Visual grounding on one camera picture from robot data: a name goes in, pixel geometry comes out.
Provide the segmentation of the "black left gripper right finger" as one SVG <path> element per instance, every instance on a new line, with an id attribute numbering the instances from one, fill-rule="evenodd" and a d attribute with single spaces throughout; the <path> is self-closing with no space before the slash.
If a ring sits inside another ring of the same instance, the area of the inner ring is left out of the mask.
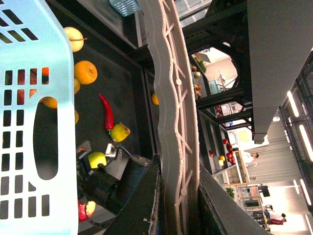
<path id="1" fill-rule="evenodd" d="M 122 147 L 117 145 L 114 146 L 112 143 L 108 143 L 105 156 L 108 158 L 118 159 L 122 157 Z"/>

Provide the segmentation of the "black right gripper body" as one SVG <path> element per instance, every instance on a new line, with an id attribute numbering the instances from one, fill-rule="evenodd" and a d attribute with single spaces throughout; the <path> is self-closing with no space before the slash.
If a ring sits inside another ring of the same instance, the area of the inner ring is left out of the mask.
<path id="1" fill-rule="evenodd" d="M 151 160 L 131 155 L 120 179 L 108 172 L 107 166 L 99 166 L 93 172 L 87 162 L 78 159 L 78 202 L 82 205 L 93 201 L 114 215 L 126 205 Z"/>

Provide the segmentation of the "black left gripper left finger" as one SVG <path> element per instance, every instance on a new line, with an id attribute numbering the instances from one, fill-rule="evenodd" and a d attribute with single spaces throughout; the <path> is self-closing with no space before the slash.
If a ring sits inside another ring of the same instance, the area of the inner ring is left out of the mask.
<path id="1" fill-rule="evenodd" d="M 83 164 L 83 168 L 88 175 L 92 175 L 94 171 L 92 170 L 88 155 L 92 152 L 90 141 L 84 141 L 76 148 L 76 157 Z"/>

